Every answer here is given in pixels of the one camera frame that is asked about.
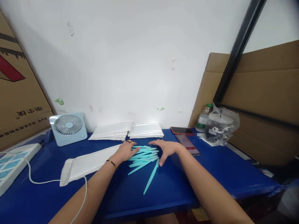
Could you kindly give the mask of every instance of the plastic bottle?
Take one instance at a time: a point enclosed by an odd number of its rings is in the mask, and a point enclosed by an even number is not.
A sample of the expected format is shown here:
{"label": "plastic bottle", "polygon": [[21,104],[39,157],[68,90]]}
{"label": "plastic bottle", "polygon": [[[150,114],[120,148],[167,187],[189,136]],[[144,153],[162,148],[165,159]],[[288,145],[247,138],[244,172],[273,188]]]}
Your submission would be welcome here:
{"label": "plastic bottle", "polygon": [[212,104],[207,104],[206,107],[202,110],[195,127],[195,129],[198,132],[203,132],[203,130],[205,129],[205,126],[209,121],[209,114],[211,112],[212,112]]}

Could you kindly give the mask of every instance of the cardboard box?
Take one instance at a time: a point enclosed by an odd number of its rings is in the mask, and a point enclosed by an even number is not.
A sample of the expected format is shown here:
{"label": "cardboard box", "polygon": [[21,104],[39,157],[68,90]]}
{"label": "cardboard box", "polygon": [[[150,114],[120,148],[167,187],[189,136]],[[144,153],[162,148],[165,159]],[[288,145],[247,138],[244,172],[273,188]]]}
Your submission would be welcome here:
{"label": "cardboard box", "polygon": [[203,108],[206,104],[212,103],[229,58],[230,54],[210,53],[189,121],[189,128],[196,126]]}
{"label": "cardboard box", "polygon": [[[210,103],[229,59],[211,53],[189,127]],[[223,104],[299,124],[299,40],[242,55]],[[243,113],[230,143],[263,165],[283,166],[299,155],[299,131]]]}
{"label": "cardboard box", "polygon": [[52,109],[0,13],[0,151],[50,128]]}

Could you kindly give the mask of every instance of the white wall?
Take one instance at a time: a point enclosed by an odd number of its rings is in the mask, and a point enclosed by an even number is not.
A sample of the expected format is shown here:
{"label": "white wall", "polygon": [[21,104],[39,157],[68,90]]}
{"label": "white wall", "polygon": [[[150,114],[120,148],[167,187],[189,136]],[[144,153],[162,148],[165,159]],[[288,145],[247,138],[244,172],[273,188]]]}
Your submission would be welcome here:
{"label": "white wall", "polygon": [[[187,127],[208,55],[230,53],[249,2],[1,0],[0,6],[55,110],[83,112],[93,131],[99,122],[128,119]],[[55,102],[60,97],[63,106]]]}
{"label": "white wall", "polygon": [[267,0],[244,53],[299,40],[299,1]]}

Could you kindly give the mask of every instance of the bottle label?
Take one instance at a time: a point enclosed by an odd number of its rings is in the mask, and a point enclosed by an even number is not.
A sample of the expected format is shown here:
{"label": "bottle label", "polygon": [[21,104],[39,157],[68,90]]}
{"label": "bottle label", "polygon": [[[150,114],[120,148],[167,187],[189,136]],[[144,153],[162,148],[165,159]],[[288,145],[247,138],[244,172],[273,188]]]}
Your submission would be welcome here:
{"label": "bottle label", "polygon": [[209,119],[199,116],[196,127],[197,128],[205,128],[206,124],[208,123]]}

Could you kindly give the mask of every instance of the person's right hand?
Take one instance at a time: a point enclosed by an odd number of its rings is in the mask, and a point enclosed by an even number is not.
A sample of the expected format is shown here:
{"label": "person's right hand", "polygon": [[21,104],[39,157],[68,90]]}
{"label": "person's right hand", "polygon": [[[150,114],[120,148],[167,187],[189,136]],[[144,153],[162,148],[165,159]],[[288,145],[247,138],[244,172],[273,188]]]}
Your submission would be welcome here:
{"label": "person's right hand", "polygon": [[182,147],[184,148],[184,146],[178,142],[166,142],[160,139],[149,142],[149,145],[157,145],[161,147],[163,154],[160,158],[160,162],[159,162],[160,166],[163,166],[168,156],[176,153]]}

